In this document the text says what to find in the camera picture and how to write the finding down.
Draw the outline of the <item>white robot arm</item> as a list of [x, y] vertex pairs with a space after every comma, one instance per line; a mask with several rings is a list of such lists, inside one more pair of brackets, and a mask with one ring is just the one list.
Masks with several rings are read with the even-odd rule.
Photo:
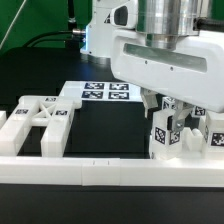
[[145, 108], [157, 93], [176, 100], [170, 128], [199, 106], [224, 112], [224, 21], [208, 17], [211, 0], [92, 0], [84, 59], [111, 66], [140, 86]]

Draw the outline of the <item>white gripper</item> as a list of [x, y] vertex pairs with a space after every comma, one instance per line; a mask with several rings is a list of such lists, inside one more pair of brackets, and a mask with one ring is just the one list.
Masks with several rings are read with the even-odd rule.
[[224, 24], [210, 19], [212, 0], [127, 0], [113, 8], [111, 69], [140, 89], [149, 119], [157, 93], [175, 102], [172, 131], [193, 105], [224, 112]]

